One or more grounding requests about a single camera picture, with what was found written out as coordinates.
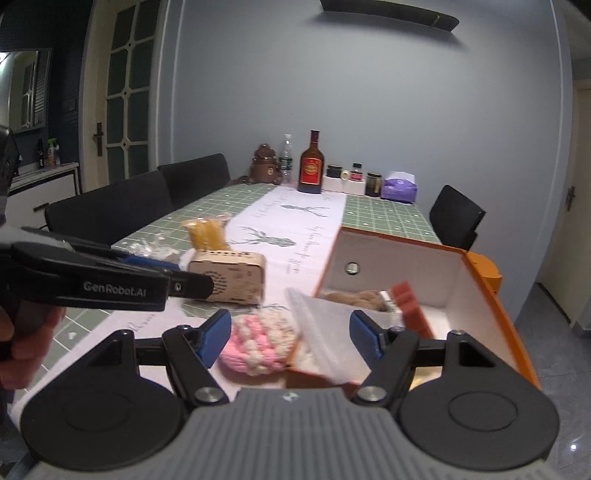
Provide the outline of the person's left hand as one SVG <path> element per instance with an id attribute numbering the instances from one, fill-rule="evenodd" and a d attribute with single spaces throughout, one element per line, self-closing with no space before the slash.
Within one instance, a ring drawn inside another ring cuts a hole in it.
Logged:
<path id="1" fill-rule="evenodd" d="M 31 336 L 12 340 L 14 327 L 1 310 L 1 341 L 12 342 L 11 358 L 1 363 L 1 386 L 7 390 L 27 388 L 47 355 L 54 331 L 65 317 L 64 307 L 52 307 L 41 327 Z"/>

